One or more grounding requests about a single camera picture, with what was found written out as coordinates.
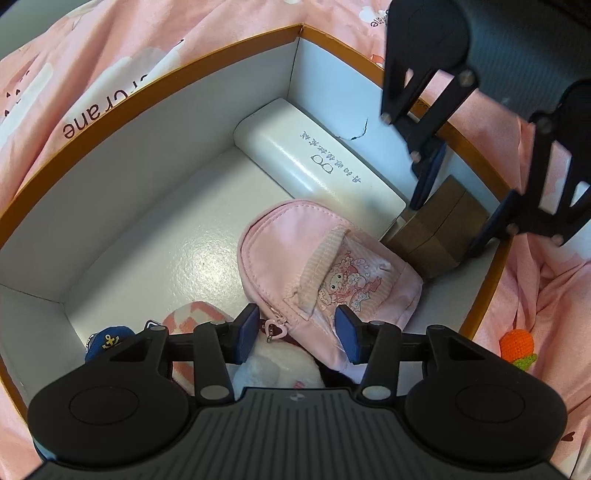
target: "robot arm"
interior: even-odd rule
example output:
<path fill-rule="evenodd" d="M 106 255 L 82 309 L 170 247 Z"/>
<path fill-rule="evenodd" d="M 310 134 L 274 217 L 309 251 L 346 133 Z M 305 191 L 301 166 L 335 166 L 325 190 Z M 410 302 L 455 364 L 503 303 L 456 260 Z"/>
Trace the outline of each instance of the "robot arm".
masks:
<path fill-rule="evenodd" d="M 574 204 L 580 182 L 591 183 L 591 3 L 539 0 L 405 0 L 389 10 L 382 119 L 392 123 L 420 161 L 411 208 L 426 201 L 439 170 L 436 132 L 478 88 L 535 123 L 530 176 L 512 190 L 470 248 L 492 238 L 532 232 L 567 242 L 591 218 L 591 190 Z M 413 71 L 404 85 L 407 70 Z M 453 75 L 418 121 L 408 116 L 438 70 Z M 558 141 L 572 155 L 556 213 L 538 206 Z"/>

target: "small pink bag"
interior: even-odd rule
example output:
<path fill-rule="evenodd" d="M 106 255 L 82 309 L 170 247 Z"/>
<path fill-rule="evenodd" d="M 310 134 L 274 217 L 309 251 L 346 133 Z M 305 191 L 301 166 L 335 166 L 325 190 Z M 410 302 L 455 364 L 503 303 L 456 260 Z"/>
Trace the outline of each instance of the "small pink bag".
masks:
<path fill-rule="evenodd" d="M 238 269 L 246 295 L 269 319 L 265 333 L 289 333 L 341 372 L 350 363 L 335 334 L 337 306 L 347 304 L 364 322 L 404 328 L 423 285 L 375 238 L 307 200 L 282 203 L 250 224 L 238 243 Z"/>

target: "orange crochet carrot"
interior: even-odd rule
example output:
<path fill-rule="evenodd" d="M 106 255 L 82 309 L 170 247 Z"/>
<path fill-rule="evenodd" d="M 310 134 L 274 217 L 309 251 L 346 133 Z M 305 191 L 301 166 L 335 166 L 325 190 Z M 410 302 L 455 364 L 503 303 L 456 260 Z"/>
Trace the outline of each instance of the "orange crochet carrot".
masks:
<path fill-rule="evenodd" d="M 527 330 L 511 330 L 499 341 L 501 358 L 527 370 L 538 356 L 534 353 L 534 338 Z"/>

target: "zipper pull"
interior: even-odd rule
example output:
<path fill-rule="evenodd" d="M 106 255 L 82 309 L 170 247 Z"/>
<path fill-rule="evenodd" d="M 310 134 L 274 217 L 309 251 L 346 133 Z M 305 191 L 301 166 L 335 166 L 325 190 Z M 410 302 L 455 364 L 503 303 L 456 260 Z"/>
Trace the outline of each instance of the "zipper pull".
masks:
<path fill-rule="evenodd" d="M 265 322 L 265 335 L 267 336 L 267 343 L 271 343 L 271 340 L 277 340 L 287 335 L 287 329 L 283 325 L 278 325 L 274 320 L 267 320 Z"/>

